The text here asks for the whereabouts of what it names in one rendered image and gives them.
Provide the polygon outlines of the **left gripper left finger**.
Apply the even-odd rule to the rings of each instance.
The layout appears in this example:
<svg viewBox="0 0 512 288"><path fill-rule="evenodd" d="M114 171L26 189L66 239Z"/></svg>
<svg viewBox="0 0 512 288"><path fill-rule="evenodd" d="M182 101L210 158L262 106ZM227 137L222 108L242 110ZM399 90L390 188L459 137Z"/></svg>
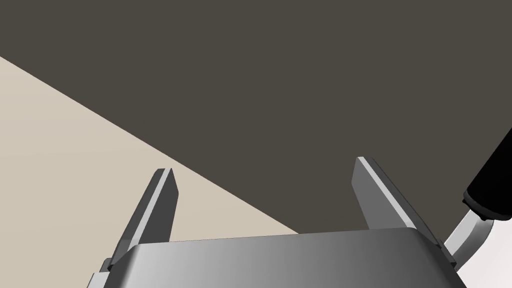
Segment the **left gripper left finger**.
<svg viewBox="0 0 512 288"><path fill-rule="evenodd" d="M178 198L179 191L173 170L156 169L112 256L103 262L102 271L109 272L136 245L168 242Z"/></svg>

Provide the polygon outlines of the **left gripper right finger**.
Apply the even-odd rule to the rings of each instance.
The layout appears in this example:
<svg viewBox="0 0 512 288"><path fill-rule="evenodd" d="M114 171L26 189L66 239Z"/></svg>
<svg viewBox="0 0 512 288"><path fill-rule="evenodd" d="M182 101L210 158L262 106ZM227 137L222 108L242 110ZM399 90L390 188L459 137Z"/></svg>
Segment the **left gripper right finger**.
<svg viewBox="0 0 512 288"><path fill-rule="evenodd" d="M441 249L452 267L457 266L444 243L434 236L417 211L373 158L356 158L351 187L369 229L416 229Z"/></svg>

